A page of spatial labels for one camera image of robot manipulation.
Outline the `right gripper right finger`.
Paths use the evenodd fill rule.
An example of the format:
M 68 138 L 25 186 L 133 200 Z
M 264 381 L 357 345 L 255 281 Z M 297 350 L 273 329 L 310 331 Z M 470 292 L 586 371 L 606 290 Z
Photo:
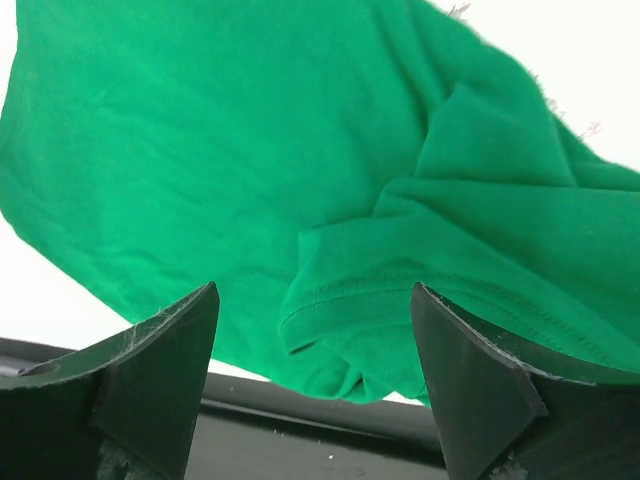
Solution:
M 450 478 L 638 479 L 638 374 L 533 343 L 423 284 L 410 309 Z

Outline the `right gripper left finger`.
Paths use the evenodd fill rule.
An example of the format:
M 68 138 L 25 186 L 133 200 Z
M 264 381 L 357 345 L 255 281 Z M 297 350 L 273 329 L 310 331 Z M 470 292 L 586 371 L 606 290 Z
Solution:
M 2 478 L 183 478 L 218 312 L 208 283 L 81 350 L 2 339 Z

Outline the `green t shirt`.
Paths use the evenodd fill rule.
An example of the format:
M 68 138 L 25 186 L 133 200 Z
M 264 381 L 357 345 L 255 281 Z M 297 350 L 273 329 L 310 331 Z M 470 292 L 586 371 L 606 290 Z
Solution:
M 207 282 L 214 357 L 426 401 L 423 283 L 639 368 L 639 176 L 424 1 L 20 1 L 1 211 L 130 322 Z

